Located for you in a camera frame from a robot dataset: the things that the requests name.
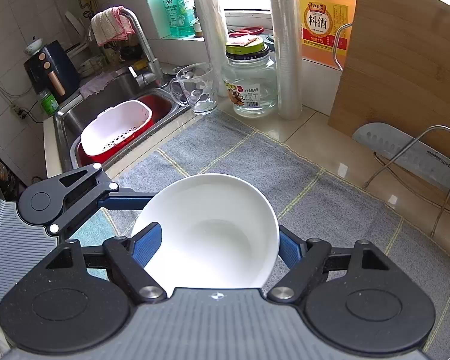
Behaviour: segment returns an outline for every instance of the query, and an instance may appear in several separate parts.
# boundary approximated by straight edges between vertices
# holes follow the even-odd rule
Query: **green lid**
[[[225,45],[225,49],[230,54],[235,54],[235,55],[257,53],[259,51],[262,51],[264,48],[265,48],[265,43],[263,41],[263,38],[255,39],[253,42],[250,42],[248,45],[245,45],[245,46],[238,46],[236,44],[229,44],[229,43],[227,43]]]

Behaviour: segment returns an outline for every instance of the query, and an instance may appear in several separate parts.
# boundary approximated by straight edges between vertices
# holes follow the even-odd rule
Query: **white bowl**
[[[34,42],[31,42],[27,48],[24,50],[25,54],[28,56],[32,56],[38,52],[42,48],[42,39],[37,39]]]
[[[278,255],[278,222],[254,186],[230,175],[176,181],[143,209],[137,234],[162,226],[162,245],[145,270],[170,297],[175,287],[260,288]]]

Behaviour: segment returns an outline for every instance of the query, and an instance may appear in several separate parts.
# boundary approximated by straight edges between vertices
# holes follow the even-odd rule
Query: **white cloth with pink trim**
[[[120,15],[120,7],[112,7],[97,13],[91,19],[91,29],[99,46],[113,41],[125,41],[135,33],[128,18]]]

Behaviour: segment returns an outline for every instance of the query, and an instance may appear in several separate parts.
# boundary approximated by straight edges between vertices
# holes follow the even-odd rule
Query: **red scissors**
[[[260,35],[263,32],[263,27],[246,27],[240,30],[234,30],[228,34],[230,38],[238,38],[244,35]]]

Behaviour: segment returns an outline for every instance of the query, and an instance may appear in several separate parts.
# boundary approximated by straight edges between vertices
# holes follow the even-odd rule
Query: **yellow label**
[[[337,30],[348,23],[348,6],[317,0],[300,0],[302,43],[332,52]],[[340,34],[337,54],[346,55],[349,31]]]

